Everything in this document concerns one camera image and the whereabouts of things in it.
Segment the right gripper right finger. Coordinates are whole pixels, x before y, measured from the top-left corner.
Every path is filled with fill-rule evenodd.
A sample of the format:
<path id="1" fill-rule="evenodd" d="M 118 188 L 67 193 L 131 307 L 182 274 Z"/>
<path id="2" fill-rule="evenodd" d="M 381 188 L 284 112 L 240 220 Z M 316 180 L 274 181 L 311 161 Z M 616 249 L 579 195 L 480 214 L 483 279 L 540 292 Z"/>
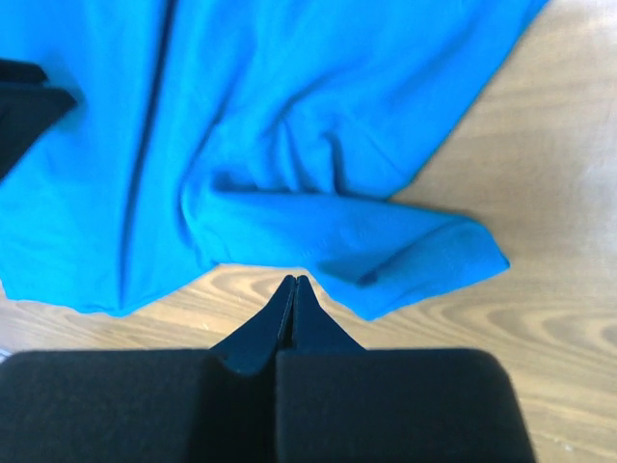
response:
<path id="1" fill-rule="evenodd" d="M 470 348 L 368 350 L 299 278 L 276 359 L 281 462 L 531 462 L 500 362 Z"/>

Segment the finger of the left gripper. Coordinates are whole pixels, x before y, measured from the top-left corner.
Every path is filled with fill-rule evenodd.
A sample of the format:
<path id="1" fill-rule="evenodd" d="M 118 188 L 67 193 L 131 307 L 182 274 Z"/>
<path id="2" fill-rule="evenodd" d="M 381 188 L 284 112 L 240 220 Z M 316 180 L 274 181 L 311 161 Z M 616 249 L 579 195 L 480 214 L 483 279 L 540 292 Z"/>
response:
<path id="1" fill-rule="evenodd" d="M 49 87 L 47 81 L 38 65 L 1 60 L 1 179 L 77 104 L 67 90 Z"/>

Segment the blue t shirt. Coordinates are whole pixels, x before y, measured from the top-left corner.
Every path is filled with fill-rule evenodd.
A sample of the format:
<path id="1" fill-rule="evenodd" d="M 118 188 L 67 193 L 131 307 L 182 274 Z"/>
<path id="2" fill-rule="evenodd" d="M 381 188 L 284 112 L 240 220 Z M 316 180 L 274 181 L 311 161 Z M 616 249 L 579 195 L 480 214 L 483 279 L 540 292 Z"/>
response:
<path id="1" fill-rule="evenodd" d="M 221 264 L 371 320 L 494 277 L 488 230 L 395 204 L 540 1 L 5 1 L 1 55 L 76 106 L 1 179 L 13 300 L 120 316 Z"/>

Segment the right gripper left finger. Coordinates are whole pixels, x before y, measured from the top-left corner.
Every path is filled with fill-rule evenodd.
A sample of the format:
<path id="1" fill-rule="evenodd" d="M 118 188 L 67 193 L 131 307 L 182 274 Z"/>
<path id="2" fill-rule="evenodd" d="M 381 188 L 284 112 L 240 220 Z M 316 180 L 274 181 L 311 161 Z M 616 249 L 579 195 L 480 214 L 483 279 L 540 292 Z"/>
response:
<path id="1" fill-rule="evenodd" d="M 1 367 L 5 462 L 272 462 L 295 280 L 209 349 L 31 351 Z"/>

